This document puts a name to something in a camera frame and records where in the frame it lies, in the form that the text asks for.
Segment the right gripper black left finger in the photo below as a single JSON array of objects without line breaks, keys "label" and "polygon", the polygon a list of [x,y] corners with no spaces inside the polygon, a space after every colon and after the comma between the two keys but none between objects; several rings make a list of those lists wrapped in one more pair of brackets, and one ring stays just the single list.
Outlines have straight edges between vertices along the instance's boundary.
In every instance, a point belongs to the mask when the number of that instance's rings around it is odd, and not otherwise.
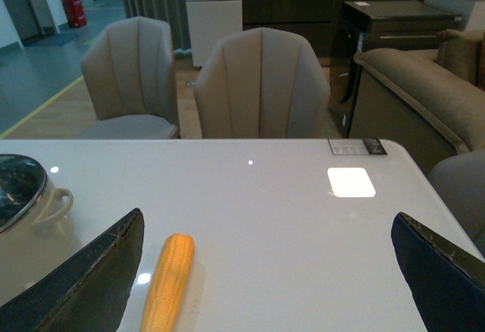
[{"label": "right gripper black left finger", "polygon": [[116,331],[142,256],[135,208],[1,307],[3,331]]}]

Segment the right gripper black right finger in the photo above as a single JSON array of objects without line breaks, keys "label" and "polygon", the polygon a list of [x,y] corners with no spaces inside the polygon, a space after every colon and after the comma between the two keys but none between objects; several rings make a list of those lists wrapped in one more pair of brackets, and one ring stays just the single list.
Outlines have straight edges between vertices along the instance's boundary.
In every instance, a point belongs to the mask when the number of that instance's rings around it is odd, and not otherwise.
[{"label": "right gripper black right finger", "polygon": [[484,262],[404,212],[391,240],[428,331],[484,330]]}]

